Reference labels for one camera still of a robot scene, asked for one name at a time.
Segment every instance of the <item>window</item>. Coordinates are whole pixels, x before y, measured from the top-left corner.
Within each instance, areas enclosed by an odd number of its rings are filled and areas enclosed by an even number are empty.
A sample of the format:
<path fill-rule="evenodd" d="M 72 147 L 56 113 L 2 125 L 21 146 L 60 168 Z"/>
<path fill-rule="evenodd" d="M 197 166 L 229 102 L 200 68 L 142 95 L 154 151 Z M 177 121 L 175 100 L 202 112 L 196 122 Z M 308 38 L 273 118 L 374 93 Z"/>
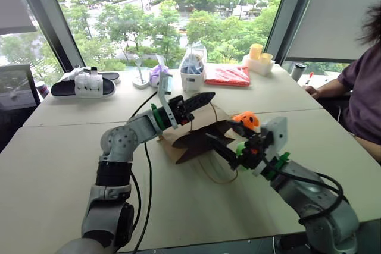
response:
<path fill-rule="evenodd" d="M 291 73 L 296 62 L 286 61 L 283 63 L 284 68 L 288 73 Z M 331 80 L 336 79 L 342 70 L 349 66 L 348 63 L 337 62 L 299 62 L 306 65 L 303 75 L 298 80 L 298 84 L 304 86 L 306 84 L 315 88 L 320 87 Z"/>
<path fill-rule="evenodd" d="M 266 44 L 280 0 L 58 0 L 86 65 L 125 70 L 163 55 L 178 67 L 188 44 L 208 62 L 239 63 L 252 43 Z"/>
<path fill-rule="evenodd" d="M 26 0 L 22 0 L 22 3 L 36 31 L 0 35 L 0 66 L 27 64 L 34 81 L 44 81 L 50 87 L 63 75 L 63 69 L 41 33 Z"/>

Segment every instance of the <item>white table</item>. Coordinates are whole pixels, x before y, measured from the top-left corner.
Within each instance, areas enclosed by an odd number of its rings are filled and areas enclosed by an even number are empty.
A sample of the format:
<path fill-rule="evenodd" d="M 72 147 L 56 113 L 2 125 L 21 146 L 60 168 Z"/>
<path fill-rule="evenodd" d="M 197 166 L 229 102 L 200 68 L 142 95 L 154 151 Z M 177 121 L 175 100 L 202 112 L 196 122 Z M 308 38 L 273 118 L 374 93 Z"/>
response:
<path fill-rule="evenodd" d="M 178 70 L 171 70 L 173 76 L 173 92 L 188 98 L 194 92 L 182 90 Z M 125 122 L 134 110 L 155 89 L 149 87 L 138 90 L 132 85 L 133 73 L 121 72 L 121 83 L 117 85 L 115 95 L 105 99 L 56 99 L 49 95 L 37 110 L 24 123 L 24 126 L 58 126 L 68 124 Z M 275 65 L 268 77 L 251 73 L 251 86 L 224 87 L 203 85 L 201 92 L 216 92 L 213 102 L 228 114 L 242 111 L 254 113 L 295 111 L 322 108 L 307 92 L 288 75 L 279 65 Z M 151 102 L 159 105 L 158 98 Z"/>
<path fill-rule="evenodd" d="M 260 120 L 286 116 L 290 158 L 325 173 L 344 188 L 360 221 L 381 217 L 380 166 L 324 110 L 259 114 Z M 95 182 L 99 140 L 116 123 L 22 127 L 0 154 L 0 245 L 7 254 L 54 253 L 80 236 L 90 186 Z M 156 141 L 148 143 L 153 166 L 150 221 L 140 249 L 265 237 L 302 231 L 296 213 L 264 178 L 250 171 L 228 185 L 203 173 L 197 160 L 173 165 Z M 148 166 L 144 150 L 134 155 L 133 171 L 146 214 Z M 231 174 L 215 153 L 202 156 L 221 175 Z M 135 192 L 130 203 L 137 207 Z"/>

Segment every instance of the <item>red plastic package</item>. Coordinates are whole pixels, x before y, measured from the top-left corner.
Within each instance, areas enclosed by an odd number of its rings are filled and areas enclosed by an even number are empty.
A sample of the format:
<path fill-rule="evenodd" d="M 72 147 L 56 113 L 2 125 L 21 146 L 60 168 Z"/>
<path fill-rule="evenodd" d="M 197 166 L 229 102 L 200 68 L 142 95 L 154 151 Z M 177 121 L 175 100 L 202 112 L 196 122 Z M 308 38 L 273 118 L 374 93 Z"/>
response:
<path fill-rule="evenodd" d="M 250 76 L 248 68 L 241 65 L 209 64 L 205 69 L 205 82 L 245 87 L 250 85 Z"/>

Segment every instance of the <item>orange object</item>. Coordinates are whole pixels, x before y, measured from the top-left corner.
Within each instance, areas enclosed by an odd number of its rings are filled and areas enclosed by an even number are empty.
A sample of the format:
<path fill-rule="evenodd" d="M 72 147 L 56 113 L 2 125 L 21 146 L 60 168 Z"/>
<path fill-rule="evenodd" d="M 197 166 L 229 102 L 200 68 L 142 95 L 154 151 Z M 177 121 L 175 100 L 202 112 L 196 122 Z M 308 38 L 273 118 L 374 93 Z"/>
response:
<path fill-rule="evenodd" d="M 260 126 L 260 121 L 258 117 L 251 111 L 246 111 L 239 115 L 233 117 L 234 121 L 242 122 L 247 128 L 257 131 L 257 128 Z"/>

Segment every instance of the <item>white container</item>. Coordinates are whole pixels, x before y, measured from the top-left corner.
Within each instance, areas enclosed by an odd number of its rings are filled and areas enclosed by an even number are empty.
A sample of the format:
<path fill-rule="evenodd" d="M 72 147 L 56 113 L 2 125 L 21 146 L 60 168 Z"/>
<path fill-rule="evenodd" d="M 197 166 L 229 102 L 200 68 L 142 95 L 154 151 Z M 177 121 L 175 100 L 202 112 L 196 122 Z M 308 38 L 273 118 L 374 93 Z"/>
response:
<path fill-rule="evenodd" d="M 257 74 L 261 74 L 262 76 L 266 76 L 271 73 L 271 69 L 275 64 L 275 61 L 271 61 L 269 64 L 264 64 L 262 62 L 250 59 L 249 55 L 245 55 L 243 56 L 242 64 L 247 66 L 249 70 L 254 71 Z"/>
<path fill-rule="evenodd" d="M 205 66 L 201 74 L 185 74 L 181 73 L 181 84 L 183 85 L 183 90 L 188 91 L 197 91 L 202 86 L 205 76 Z"/>

